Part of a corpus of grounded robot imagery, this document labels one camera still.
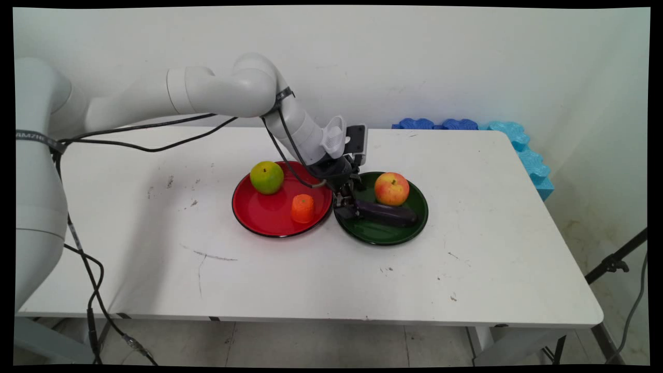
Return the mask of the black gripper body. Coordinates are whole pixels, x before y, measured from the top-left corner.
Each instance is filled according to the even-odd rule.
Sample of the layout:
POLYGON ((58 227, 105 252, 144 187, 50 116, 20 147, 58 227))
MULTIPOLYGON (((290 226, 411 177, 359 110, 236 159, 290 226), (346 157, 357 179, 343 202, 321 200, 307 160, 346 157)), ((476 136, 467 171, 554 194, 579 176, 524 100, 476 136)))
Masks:
POLYGON ((358 170, 362 165, 363 154, 360 153, 342 155, 337 159, 324 155, 317 163, 310 165, 310 174, 325 180, 327 187, 334 193, 341 193, 352 179, 358 178, 358 170))

